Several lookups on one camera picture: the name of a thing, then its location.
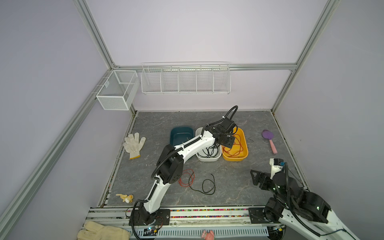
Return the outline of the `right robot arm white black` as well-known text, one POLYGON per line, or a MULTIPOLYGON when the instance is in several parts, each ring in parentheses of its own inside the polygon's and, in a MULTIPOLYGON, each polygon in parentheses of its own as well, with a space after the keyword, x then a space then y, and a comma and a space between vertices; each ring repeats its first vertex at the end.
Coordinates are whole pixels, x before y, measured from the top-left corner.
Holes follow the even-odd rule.
POLYGON ((308 240, 356 240, 318 194, 306 190, 290 173, 288 163, 270 159, 271 171, 251 170, 253 184, 273 194, 263 208, 249 208, 252 224, 269 224, 271 240, 281 240, 290 228, 308 240))

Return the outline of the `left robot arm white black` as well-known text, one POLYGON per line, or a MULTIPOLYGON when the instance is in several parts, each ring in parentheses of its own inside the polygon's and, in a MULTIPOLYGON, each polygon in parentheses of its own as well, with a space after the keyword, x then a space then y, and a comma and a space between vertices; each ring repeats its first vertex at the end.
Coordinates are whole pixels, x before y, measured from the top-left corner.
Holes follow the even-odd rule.
POLYGON ((233 106, 220 120, 207 124, 201 133, 191 140, 173 147, 167 145, 151 175, 154 184, 144 200, 137 200, 130 215, 130 225, 151 225, 156 221, 159 209, 169 187, 183 174, 184 164, 198 152, 211 146, 231 148, 235 142, 237 127, 233 117, 238 106, 233 106))

